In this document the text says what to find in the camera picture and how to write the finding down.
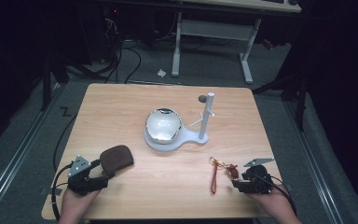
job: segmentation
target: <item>brown sponge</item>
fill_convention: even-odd
[[[104,174],[110,179],[118,170],[133,165],[133,156],[128,147],[120,145],[104,151],[100,156],[100,162]]]

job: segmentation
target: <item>black device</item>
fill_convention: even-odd
[[[100,165],[100,160],[95,160],[92,162],[84,162],[82,161],[80,156],[77,156],[76,161],[73,168],[78,168],[77,165],[80,166],[87,166],[84,170],[81,172],[75,174],[75,175],[69,175],[68,178],[68,189],[71,191],[79,194],[79,195],[87,195],[89,192],[92,192],[94,190],[99,189],[105,189],[107,188],[107,183],[109,180],[109,177],[106,175],[90,178],[90,171]]]
[[[263,165],[251,166],[242,174],[244,181],[231,180],[234,188],[243,193],[268,194],[272,189],[271,175]]]

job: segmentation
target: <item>human hand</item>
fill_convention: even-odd
[[[287,190],[279,185],[278,188],[282,189],[285,193]],[[284,224],[298,224],[301,221],[296,217],[295,212],[293,211],[292,206],[286,197],[273,188],[269,194],[247,194],[249,198],[257,201],[264,211],[273,217],[278,223]]]
[[[82,197],[67,189],[62,197],[62,214],[59,224],[77,224],[86,215],[92,201],[100,192],[101,190],[95,190]]]

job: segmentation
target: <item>gray carpet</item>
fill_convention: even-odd
[[[249,64],[254,76],[254,84],[244,84],[237,53],[226,53],[221,46],[187,44],[182,51],[181,73],[171,77],[172,46],[145,46],[142,43],[134,48],[141,55],[141,65],[129,79],[130,83],[166,83],[197,86],[227,86],[258,88],[272,81],[279,71],[290,46],[265,49],[255,45],[249,57]],[[223,48],[236,49],[234,46]],[[136,67],[138,56],[130,50],[122,50],[121,63],[118,67],[119,82]],[[102,65],[94,64],[91,69]],[[159,69],[167,72],[165,77],[157,76]],[[4,173],[15,155],[21,142],[26,138],[34,120],[45,116],[39,131],[26,151],[24,161],[6,193],[0,199],[0,223],[54,223],[41,217],[41,210],[47,197],[48,188],[54,177],[53,151],[61,134],[72,117],[78,111],[85,90],[90,83],[101,82],[86,77],[71,76],[70,82],[54,91],[53,103],[47,113],[39,113],[42,105],[42,87],[39,84],[0,139],[0,176]],[[114,83],[114,76],[109,83]],[[324,200],[312,177],[311,169],[303,150],[304,143],[298,135],[293,117],[288,112],[291,104],[284,103],[278,91],[268,91],[256,95],[256,103],[266,128],[268,139],[282,174],[282,180],[291,187],[291,194],[296,204],[299,218],[304,223],[331,223],[330,215],[325,208]],[[58,146],[59,162],[72,125],[64,133]],[[342,171],[313,109],[310,98],[304,116],[306,137],[318,168],[323,174],[326,185],[331,189],[343,223],[358,223],[358,200],[351,188],[351,183]],[[270,218],[260,218],[255,223],[274,223]]]

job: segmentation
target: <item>desk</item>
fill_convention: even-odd
[[[159,152],[144,140],[145,119],[157,108],[175,110],[186,127],[200,118],[200,95],[214,92],[212,111],[203,146],[183,145]],[[192,129],[197,131],[199,125]],[[217,172],[217,192],[211,193],[213,167],[210,157],[243,165],[254,158],[273,157],[252,92],[245,88],[91,84],[63,152],[59,170],[81,155],[99,159],[110,147],[130,148],[134,165],[121,170],[93,202],[85,218],[231,218],[266,217],[252,200],[232,187],[225,170]],[[265,164],[280,178],[276,162]],[[90,176],[101,174],[94,168]],[[67,181],[67,172],[58,183]],[[60,207],[62,198],[58,197]],[[43,218],[54,219],[50,197]]]
[[[235,16],[238,20],[248,17],[255,17],[255,18],[286,18],[287,20],[294,20],[297,17],[301,18],[300,12],[301,7],[299,5],[291,6],[288,4],[288,0],[284,0],[283,4],[272,3],[268,1],[262,0],[183,0],[183,1],[171,1],[171,0],[86,0],[82,1],[88,4],[99,4],[99,5],[108,5],[108,6],[115,6],[115,7],[141,7],[141,8],[148,8],[153,9],[156,11],[163,10],[163,11],[173,11],[173,12],[186,12],[186,13],[203,13],[203,14],[217,14],[217,15],[229,15]],[[69,0],[69,1],[58,1],[58,0],[43,0],[40,2],[40,7],[49,6],[51,7],[52,4],[56,4],[57,7],[60,6],[62,3],[72,3],[78,4],[78,1]],[[248,38],[248,36],[255,37],[256,31],[251,29],[249,35],[243,35],[244,38]],[[247,56],[249,55],[251,46],[253,45],[253,41],[249,42],[246,51],[241,55],[241,63],[243,70],[248,68],[247,65]],[[177,57],[178,50],[175,51],[174,57]],[[81,71],[84,74],[87,74],[91,77],[96,77],[98,74],[90,71],[88,68],[81,66],[79,64],[73,63],[70,59],[63,59],[57,58],[57,55],[51,54],[49,60],[57,60],[58,62],[64,62],[65,64],[72,65],[77,70]],[[179,65],[177,65],[177,74],[179,74]],[[47,104],[50,102],[50,94],[49,94],[49,76],[50,68],[47,64],[46,72],[44,73],[44,103],[43,107],[46,107]],[[67,76],[62,77],[60,72],[53,73],[56,79],[59,82],[66,82]]]
[[[288,4],[287,0],[285,0],[285,2],[282,4],[261,0],[184,0],[184,2],[212,4],[228,7],[245,7],[280,12],[299,13],[301,11],[301,7],[299,5],[291,6]],[[252,45],[254,44],[260,22],[261,20],[257,19],[255,20],[255,24],[253,25],[234,25],[207,21],[182,20],[182,13],[180,12],[178,14],[176,25],[176,43],[172,60],[172,76],[179,76],[181,35],[199,35],[205,37],[216,37],[246,41],[246,46],[243,50],[243,53],[240,53],[240,61],[245,82],[247,84],[252,84],[253,78],[248,64],[248,57],[251,52]]]

